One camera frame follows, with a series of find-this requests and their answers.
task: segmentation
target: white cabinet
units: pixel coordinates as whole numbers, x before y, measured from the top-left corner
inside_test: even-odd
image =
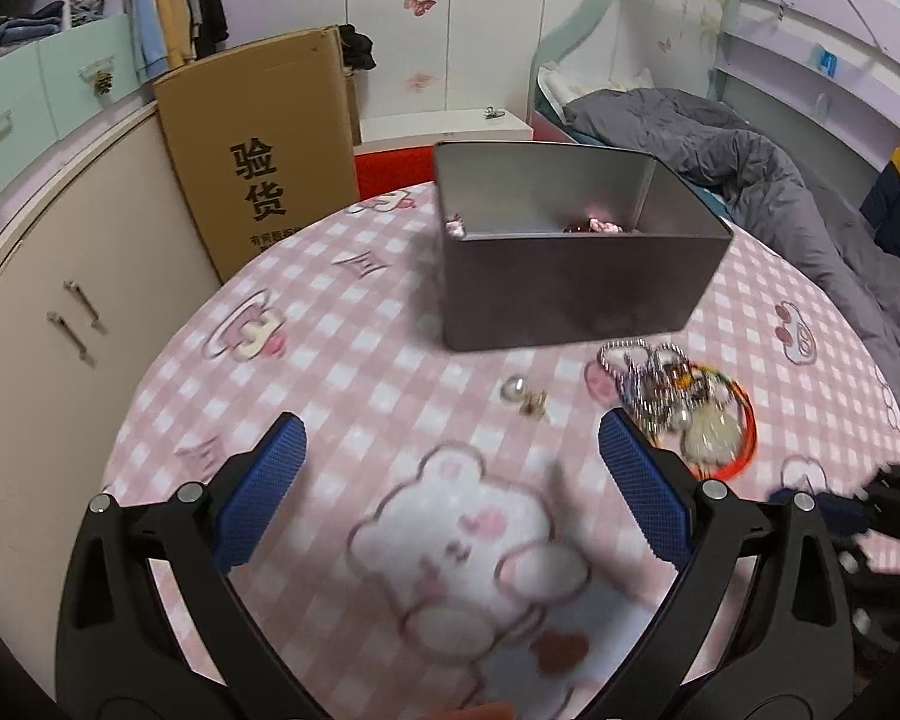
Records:
[[[154,115],[21,224],[0,264],[0,634],[53,695],[60,590],[84,507],[137,383],[218,281]]]

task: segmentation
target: black jacket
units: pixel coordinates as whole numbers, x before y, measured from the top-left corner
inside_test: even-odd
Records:
[[[200,0],[200,13],[203,15],[203,24],[200,26],[199,35],[194,39],[197,59],[216,53],[217,44],[229,37],[226,31],[226,13],[223,12],[221,0]]]

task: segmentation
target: gray metal box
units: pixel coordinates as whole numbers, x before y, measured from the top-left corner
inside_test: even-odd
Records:
[[[648,154],[573,143],[439,143],[443,334],[456,351],[682,329],[733,233]],[[565,233],[597,214],[632,232]]]

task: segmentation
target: mint green cabinet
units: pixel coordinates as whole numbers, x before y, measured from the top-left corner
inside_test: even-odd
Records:
[[[0,191],[56,141],[36,44],[0,59]]]
[[[36,44],[58,138],[140,86],[130,40],[130,17],[120,14],[66,29]],[[100,74],[109,74],[109,92],[95,84]]]

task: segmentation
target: cardboard box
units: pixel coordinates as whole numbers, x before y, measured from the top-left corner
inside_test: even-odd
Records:
[[[357,74],[347,70],[346,78],[346,107],[350,112],[350,136],[354,146],[360,146],[364,141],[360,132],[360,104],[357,102]]]
[[[454,351],[682,329],[733,239],[663,162],[574,143],[434,149],[443,336]],[[629,232],[564,232],[588,218]]]
[[[219,53],[163,76],[154,92],[221,280],[359,199],[336,26]]]

